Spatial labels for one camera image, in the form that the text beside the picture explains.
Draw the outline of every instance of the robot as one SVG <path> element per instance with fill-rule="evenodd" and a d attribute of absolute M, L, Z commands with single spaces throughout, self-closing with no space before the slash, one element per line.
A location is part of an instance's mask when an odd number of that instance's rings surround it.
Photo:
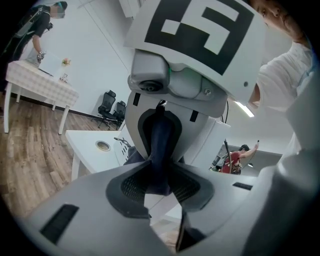
<path fill-rule="evenodd" d="M 182 256 L 273 254 L 320 186 L 320 122 L 310 107 L 319 106 L 319 70 L 287 112 L 303 148 L 297 155 L 258 177 L 180 162 L 227 97 L 248 102 L 264 27 L 240 0 L 146 1 L 125 42 L 136 49 L 125 123 L 145 161 L 71 182 L 20 223 L 31 241 L 48 255 L 172 255 L 150 227 L 144 198 L 174 193 Z"/>

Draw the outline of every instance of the black chair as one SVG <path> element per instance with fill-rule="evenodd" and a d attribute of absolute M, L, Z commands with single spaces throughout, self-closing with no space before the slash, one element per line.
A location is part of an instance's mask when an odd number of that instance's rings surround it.
<path fill-rule="evenodd" d="M 110 113 L 111 108 L 115 103 L 115 101 L 116 101 L 116 94 L 112 90 L 104 93 L 102 104 L 101 106 L 98 107 L 98 113 L 102 116 L 102 121 L 98 125 L 98 128 L 100 128 L 102 123 L 105 123 L 105 125 L 109 127 L 109 130 L 110 130 L 111 127 L 109 125 L 109 122 L 117 121 L 117 118 Z"/>
<path fill-rule="evenodd" d="M 118 129 L 122 122 L 125 120 L 125 113 L 126 113 L 126 103 L 123 101 L 117 102 L 115 105 L 114 113 L 113 115 L 116 118 L 116 129 Z"/>

